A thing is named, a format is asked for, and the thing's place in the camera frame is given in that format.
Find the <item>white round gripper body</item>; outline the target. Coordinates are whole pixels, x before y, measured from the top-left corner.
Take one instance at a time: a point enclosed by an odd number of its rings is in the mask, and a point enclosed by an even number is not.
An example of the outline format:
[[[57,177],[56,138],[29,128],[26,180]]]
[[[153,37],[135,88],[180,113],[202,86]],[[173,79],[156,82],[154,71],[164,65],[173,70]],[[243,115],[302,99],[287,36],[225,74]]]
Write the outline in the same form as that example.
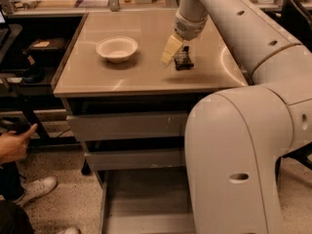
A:
[[[178,10],[175,14],[175,33],[187,41],[195,39],[203,31],[208,17],[206,11],[183,13],[181,10]]]

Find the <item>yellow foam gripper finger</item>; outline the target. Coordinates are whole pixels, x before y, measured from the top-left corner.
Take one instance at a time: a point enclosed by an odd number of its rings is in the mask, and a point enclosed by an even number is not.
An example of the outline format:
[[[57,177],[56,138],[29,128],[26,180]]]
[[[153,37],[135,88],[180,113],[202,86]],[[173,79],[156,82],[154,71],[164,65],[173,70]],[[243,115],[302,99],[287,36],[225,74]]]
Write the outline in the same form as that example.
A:
[[[175,58],[175,55],[182,48],[182,46],[183,39],[175,33],[172,34],[169,37],[164,52],[161,56],[161,62],[165,65],[168,65]]]

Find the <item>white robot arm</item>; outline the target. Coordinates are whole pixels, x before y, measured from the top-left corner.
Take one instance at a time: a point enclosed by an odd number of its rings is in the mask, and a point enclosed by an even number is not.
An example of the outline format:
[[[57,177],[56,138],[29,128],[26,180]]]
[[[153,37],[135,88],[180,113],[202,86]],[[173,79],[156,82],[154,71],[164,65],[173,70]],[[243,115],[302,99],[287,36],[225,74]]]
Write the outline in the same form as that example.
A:
[[[180,0],[169,63],[212,20],[251,84],[201,99],[185,128],[197,234],[284,234],[277,160],[311,141],[311,54],[249,0]]]

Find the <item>person's hand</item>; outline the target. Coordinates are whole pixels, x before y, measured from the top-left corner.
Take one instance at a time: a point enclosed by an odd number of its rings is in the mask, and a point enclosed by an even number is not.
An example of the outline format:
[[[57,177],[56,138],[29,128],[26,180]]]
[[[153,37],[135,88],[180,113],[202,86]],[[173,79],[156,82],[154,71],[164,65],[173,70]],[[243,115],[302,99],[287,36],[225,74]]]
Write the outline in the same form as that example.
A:
[[[14,131],[0,136],[0,165],[15,162],[25,157],[31,136],[36,132],[38,125],[34,124],[28,131],[17,135]]]

